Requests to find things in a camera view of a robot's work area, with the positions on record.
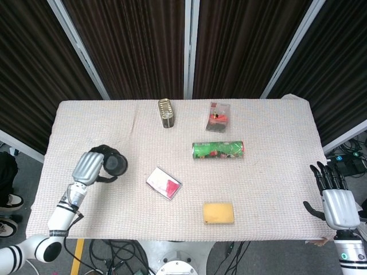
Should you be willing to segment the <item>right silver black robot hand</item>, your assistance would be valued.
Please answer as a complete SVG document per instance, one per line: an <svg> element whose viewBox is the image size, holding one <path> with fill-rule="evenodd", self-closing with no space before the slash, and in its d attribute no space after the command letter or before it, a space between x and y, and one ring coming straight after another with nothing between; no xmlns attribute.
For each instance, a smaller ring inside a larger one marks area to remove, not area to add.
<svg viewBox="0 0 367 275"><path fill-rule="evenodd" d="M314 217L325 221L333 230L354 230L360 225L360 216L352 191L339 169L317 162L310 165L322 200L322 211L304 201L305 209Z"/></svg>

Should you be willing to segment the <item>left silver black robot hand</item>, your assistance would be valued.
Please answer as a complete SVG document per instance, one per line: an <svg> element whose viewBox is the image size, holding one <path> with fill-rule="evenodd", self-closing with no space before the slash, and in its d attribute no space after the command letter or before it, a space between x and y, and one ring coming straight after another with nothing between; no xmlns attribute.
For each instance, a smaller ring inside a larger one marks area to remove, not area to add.
<svg viewBox="0 0 367 275"><path fill-rule="evenodd" d="M103 144L83 153L72 177L86 186L95 182L112 183L126 172L127 167L127 159L118 150Z"/></svg>

